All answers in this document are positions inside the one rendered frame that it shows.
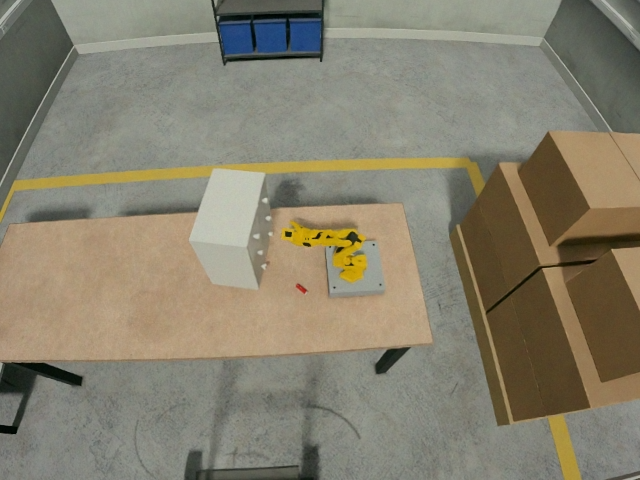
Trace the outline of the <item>grey chest of drawers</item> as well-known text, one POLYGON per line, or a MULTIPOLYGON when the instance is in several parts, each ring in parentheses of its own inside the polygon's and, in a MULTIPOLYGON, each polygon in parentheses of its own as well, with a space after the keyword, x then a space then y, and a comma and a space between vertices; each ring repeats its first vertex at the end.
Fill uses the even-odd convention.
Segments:
POLYGON ((189 238, 212 284, 260 288, 247 245, 264 177, 213 169, 189 238))

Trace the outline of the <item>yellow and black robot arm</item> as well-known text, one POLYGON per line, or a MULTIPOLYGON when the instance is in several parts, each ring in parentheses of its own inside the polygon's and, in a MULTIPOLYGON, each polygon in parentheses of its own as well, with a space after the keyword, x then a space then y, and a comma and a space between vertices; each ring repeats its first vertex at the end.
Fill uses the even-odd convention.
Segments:
POLYGON ((350 255, 359 250, 365 240, 362 234, 357 235, 357 233, 355 229, 338 231, 313 229, 302 237, 301 243, 304 247, 313 247, 320 244, 322 246, 338 246, 333 254, 333 266, 341 267, 345 270, 340 273, 340 278, 354 283, 358 279, 363 279, 363 270, 366 267, 365 255, 357 255, 356 257, 350 255), (347 237, 346 240, 340 240, 344 237, 347 237))

